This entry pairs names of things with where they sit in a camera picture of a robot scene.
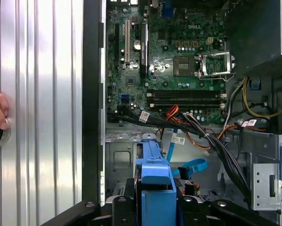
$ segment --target motherboard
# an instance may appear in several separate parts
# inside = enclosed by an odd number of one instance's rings
[[[127,105],[158,117],[174,105],[201,124],[222,124],[226,83],[199,79],[196,56],[225,50],[224,14],[162,5],[110,6],[107,11],[107,112]],[[207,58],[207,73],[224,70],[224,59]]]

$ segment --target yellow cable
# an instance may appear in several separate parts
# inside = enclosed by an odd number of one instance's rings
[[[273,118],[275,116],[278,116],[279,114],[282,113],[282,110],[280,110],[279,112],[277,113],[274,113],[274,114],[271,114],[271,115],[261,115],[261,114],[257,114],[255,112],[253,112],[249,105],[248,105],[248,101],[247,101],[247,98],[246,98],[246,87],[247,87],[247,83],[248,83],[248,78],[246,78],[243,82],[243,91],[242,91],[242,94],[243,94],[243,102],[244,102],[244,105],[246,107],[246,109],[255,117],[265,117],[265,118]]]

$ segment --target sticker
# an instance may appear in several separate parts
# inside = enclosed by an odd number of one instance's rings
[[[247,126],[254,126],[256,124],[257,120],[256,119],[252,119],[249,121],[249,123],[247,124]]]
[[[204,151],[204,154],[206,155],[206,156],[209,156],[210,154],[212,154],[213,152],[211,151],[211,150],[206,150],[206,151]]]
[[[146,111],[142,111],[139,121],[146,123],[148,118],[149,118],[150,113],[146,112]]]
[[[243,122],[243,124],[241,125],[241,127],[246,127],[248,125],[248,121]]]
[[[185,144],[185,138],[172,136],[171,142],[175,143],[175,144],[179,144],[179,145],[184,145]]]

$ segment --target blue sata port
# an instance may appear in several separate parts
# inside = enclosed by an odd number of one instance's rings
[[[122,95],[120,96],[120,100],[121,100],[122,103],[127,104],[127,103],[129,103],[130,95],[128,95],[128,94],[122,94]]]

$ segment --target pcie slot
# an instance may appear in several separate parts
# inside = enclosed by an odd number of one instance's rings
[[[141,65],[140,65],[140,76],[142,79],[147,77],[148,73],[148,24],[141,24]]]
[[[120,25],[119,24],[115,24],[114,40],[115,40],[114,67],[116,70],[118,70],[119,69],[119,54],[120,54]]]
[[[125,63],[130,62],[130,20],[125,20]]]

